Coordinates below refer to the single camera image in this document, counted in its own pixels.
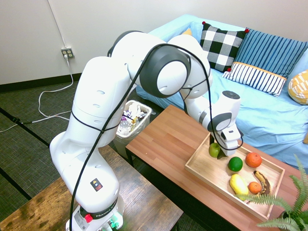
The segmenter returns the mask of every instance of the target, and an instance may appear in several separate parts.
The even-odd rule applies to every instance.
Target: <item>yellow pillow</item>
[[[288,92],[296,102],[308,105],[308,70],[299,73],[291,79]]]
[[[188,28],[185,32],[183,32],[183,35],[192,35],[191,29]]]
[[[307,132],[307,134],[306,134],[306,137],[305,137],[304,140],[303,140],[303,143],[308,143],[308,132]]]

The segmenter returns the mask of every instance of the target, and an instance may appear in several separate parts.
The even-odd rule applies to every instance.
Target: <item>orange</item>
[[[253,181],[249,183],[248,189],[251,193],[257,194],[262,190],[262,186],[258,182]]]
[[[249,153],[245,158],[245,162],[250,167],[259,167],[262,163],[262,158],[258,153]]]

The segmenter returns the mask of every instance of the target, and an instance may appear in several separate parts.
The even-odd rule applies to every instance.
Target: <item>green apple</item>
[[[208,148],[208,153],[211,157],[217,158],[220,152],[220,146],[218,143],[211,143],[210,147]]]

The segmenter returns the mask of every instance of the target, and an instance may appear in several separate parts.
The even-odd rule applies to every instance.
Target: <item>blue sofa cushion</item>
[[[223,72],[232,66],[244,37],[244,31],[221,30],[203,22],[200,45],[210,66]]]
[[[307,47],[307,42],[249,29],[234,61],[287,78]]]

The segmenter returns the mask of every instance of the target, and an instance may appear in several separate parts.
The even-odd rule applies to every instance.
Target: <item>yellow fruit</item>
[[[239,174],[233,174],[230,178],[230,186],[236,194],[248,194],[246,182]]]

